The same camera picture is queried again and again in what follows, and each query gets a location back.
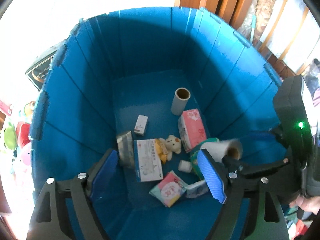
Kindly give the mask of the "pink tissue pack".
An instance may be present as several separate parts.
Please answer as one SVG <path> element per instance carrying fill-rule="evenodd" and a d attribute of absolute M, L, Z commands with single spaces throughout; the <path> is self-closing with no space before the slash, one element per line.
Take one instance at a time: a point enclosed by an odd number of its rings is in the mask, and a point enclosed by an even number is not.
<path fill-rule="evenodd" d="M 207 139 L 202 118 L 197 108 L 182 112 L 178 119 L 178 130 L 183 148 L 187 153 Z"/>

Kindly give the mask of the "small cream bear plush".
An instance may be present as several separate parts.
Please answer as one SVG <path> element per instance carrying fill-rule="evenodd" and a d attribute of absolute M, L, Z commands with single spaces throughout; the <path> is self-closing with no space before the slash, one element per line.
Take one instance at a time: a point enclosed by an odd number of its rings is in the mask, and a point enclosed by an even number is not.
<path fill-rule="evenodd" d="M 162 164 L 165 164 L 167 161 L 171 161 L 174 153 L 180 154 L 182 152 L 181 140 L 174 135 L 169 135 L 167 139 L 155 139 L 155 143 L 157 153 Z"/>

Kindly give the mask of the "pink floral tissue packet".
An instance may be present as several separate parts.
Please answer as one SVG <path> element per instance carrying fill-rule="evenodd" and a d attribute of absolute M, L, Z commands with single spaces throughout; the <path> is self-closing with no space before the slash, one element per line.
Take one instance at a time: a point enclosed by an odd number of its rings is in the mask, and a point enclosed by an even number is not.
<path fill-rule="evenodd" d="M 170 171 L 149 191 L 149 194 L 157 198 L 164 206 L 171 207 L 186 193 L 187 186 L 188 184 L 174 171 Z"/>

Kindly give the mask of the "white blue medicine box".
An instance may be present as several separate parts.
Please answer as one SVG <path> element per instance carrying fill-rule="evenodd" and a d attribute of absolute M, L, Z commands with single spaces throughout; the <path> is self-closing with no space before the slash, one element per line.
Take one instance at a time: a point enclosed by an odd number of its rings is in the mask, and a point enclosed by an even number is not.
<path fill-rule="evenodd" d="M 160 148 L 155 139 L 135 140 L 135 171 L 138 182 L 163 179 Z"/>

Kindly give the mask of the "small white red box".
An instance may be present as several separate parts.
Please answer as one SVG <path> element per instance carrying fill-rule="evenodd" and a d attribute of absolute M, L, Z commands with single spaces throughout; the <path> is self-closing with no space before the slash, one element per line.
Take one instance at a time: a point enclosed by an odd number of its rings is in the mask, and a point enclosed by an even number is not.
<path fill-rule="evenodd" d="M 148 117 L 145 115 L 139 115 L 133 130 L 134 133 L 137 135 L 144 136 L 147 123 L 148 123 Z"/>

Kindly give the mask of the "small white bottle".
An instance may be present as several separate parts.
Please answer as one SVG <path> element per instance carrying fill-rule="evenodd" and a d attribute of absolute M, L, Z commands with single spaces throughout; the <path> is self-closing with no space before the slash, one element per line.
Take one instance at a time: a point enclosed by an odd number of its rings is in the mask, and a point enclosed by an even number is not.
<path fill-rule="evenodd" d="M 190 173 L 192 171 L 192 164 L 189 161 L 181 160 L 178 165 L 178 170 L 184 173 Z"/>

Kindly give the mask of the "pink pig plush red dress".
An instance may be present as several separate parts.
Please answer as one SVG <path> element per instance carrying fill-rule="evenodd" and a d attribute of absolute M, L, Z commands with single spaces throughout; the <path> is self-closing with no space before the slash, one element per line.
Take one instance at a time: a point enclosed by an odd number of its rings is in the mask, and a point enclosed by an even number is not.
<path fill-rule="evenodd" d="M 31 140 L 29 139 L 30 124 L 18 122 L 16 127 L 17 135 L 17 158 L 24 165 L 31 165 Z"/>

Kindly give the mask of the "green frog plush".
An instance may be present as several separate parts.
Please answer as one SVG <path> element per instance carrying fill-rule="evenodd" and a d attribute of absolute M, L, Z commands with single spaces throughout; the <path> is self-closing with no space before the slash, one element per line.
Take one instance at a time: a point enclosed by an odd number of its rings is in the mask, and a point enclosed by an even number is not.
<path fill-rule="evenodd" d="M 4 146 L 7 149 L 15 150 L 17 147 L 17 135 L 14 126 L 9 122 L 3 130 Z"/>

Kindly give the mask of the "blue plastic storage crate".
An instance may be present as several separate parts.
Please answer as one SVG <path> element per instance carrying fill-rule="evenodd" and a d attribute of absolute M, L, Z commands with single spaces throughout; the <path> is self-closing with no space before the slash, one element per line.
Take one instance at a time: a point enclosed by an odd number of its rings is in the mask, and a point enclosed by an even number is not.
<path fill-rule="evenodd" d="M 48 178 L 88 172 L 118 134 L 148 117 L 145 139 L 177 136 L 175 90 L 191 93 L 206 135 L 238 138 L 251 165 L 283 159 L 264 132 L 279 124 L 272 100 L 281 84 L 270 64 L 236 30 L 205 9 L 138 8 L 81 21 L 60 47 L 31 126 L 36 200 Z M 205 239 L 221 205 L 207 193 L 165 207 L 121 167 L 93 198 L 109 239 Z"/>

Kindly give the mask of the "black gift box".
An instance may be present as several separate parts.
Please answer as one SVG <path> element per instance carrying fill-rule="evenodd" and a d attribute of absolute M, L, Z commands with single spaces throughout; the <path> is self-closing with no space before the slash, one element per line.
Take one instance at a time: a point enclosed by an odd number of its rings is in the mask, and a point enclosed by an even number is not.
<path fill-rule="evenodd" d="M 33 65 L 25 71 L 27 79 L 40 91 L 50 70 L 50 64 L 56 51 L 38 57 Z"/>

